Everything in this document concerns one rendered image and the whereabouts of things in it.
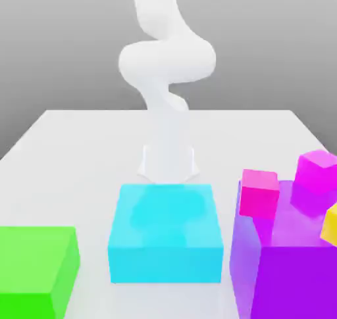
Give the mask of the small pink cube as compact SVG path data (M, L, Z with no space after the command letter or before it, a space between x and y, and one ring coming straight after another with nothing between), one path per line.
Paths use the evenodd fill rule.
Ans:
M243 169L240 215L273 220L279 196L280 183L276 172Z

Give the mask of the small magenta cube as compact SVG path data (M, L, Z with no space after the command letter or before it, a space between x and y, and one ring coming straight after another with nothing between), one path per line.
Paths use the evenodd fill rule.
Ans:
M299 156L291 203L310 217L337 202L337 155L317 149Z

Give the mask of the small yellow cube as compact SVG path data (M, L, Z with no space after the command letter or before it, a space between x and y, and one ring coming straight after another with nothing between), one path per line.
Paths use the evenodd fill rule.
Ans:
M320 237L337 247L337 203L326 211Z

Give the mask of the large cyan box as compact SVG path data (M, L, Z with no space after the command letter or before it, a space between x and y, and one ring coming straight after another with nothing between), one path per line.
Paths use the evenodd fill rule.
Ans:
M219 283L224 244L211 185L121 185L107 250L113 283Z

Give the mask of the large green box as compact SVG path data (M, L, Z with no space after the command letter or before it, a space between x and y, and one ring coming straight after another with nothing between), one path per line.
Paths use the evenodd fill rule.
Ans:
M0 226L0 319L64 319L80 267L73 226Z

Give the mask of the large purple box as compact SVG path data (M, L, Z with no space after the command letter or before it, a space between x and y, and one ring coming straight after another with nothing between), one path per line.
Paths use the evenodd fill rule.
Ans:
M337 319L337 247L320 238L337 191L280 182L273 220L234 217L230 276L239 319Z

